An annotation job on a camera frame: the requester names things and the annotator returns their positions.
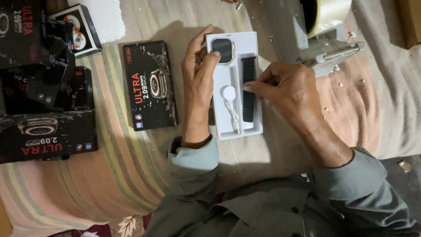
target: button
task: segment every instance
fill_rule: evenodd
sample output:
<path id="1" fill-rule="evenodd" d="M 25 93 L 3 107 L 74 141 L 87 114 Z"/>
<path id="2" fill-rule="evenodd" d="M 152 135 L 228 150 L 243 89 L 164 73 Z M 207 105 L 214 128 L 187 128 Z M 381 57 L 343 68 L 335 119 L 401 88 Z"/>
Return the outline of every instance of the button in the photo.
<path id="1" fill-rule="evenodd" d="M 298 210 L 298 208 L 296 208 L 296 207 L 291 208 L 291 210 L 292 210 L 292 212 L 293 212 L 293 213 L 295 213 L 295 214 L 297 214 L 297 213 L 299 213 L 299 212 L 300 212 L 300 211 Z"/>

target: gray shirt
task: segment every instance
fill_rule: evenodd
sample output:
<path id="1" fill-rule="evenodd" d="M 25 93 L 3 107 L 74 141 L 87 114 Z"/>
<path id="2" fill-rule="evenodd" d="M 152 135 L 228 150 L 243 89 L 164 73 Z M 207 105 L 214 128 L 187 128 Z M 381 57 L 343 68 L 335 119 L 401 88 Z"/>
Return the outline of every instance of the gray shirt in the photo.
<path id="1" fill-rule="evenodd" d="M 352 148 L 347 165 L 313 167 L 302 177 L 276 178 L 215 194 L 218 153 L 170 145 L 170 192 L 153 213 L 145 237 L 420 236 L 408 207 L 386 181 L 383 165 Z"/>

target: gray sleeve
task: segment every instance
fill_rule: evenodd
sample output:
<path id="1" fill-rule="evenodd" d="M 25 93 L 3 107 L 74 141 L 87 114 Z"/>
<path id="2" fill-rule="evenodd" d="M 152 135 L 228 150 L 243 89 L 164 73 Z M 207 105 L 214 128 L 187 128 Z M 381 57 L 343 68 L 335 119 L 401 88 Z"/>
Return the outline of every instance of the gray sleeve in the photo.
<path id="1" fill-rule="evenodd" d="M 419 236 L 421 226 L 409 218 L 406 203 L 386 181 L 383 165 L 362 148 L 353 148 L 349 164 L 313 168 L 316 192 L 344 216 L 350 236 Z"/>
<path id="2" fill-rule="evenodd" d="M 204 222 L 215 203 L 216 141 L 200 149 L 177 148 L 179 143 L 174 139 L 168 152 L 170 193 L 153 212 L 145 237 L 182 236 Z"/>

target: white watch box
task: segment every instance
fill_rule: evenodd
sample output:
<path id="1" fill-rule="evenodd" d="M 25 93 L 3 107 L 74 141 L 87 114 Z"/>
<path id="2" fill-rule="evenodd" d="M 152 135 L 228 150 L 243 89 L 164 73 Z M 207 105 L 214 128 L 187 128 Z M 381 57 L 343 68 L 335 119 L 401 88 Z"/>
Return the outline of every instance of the white watch box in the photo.
<path id="1" fill-rule="evenodd" d="M 219 140 L 245 137 L 263 133 L 261 101 L 254 97 L 253 122 L 243 121 L 243 62 L 242 59 L 254 59 L 254 79 L 258 77 L 258 47 L 256 32 L 240 32 L 228 34 L 214 34 L 206 36 L 208 53 L 212 52 L 212 41 L 215 39 L 229 39 L 232 44 L 232 60 L 218 63 L 213 73 L 213 110 Z M 239 130 L 234 129 L 233 117 L 222 97 L 222 91 L 232 86 L 236 91 L 233 107 L 239 116 Z"/>

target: floor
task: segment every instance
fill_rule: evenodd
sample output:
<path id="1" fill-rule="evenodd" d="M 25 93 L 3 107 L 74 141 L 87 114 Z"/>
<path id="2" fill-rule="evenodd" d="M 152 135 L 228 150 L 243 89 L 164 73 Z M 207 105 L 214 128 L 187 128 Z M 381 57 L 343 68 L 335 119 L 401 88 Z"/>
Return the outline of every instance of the floor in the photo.
<path id="1" fill-rule="evenodd" d="M 405 160 L 412 167 L 405 173 L 398 162 Z M 396 157 L 381 160 L 387 170 L 387 180 L 394 187 L 400 197 L 407 203 L 409 214 L 412 218 L 421 222 L 421 155 Z"/>

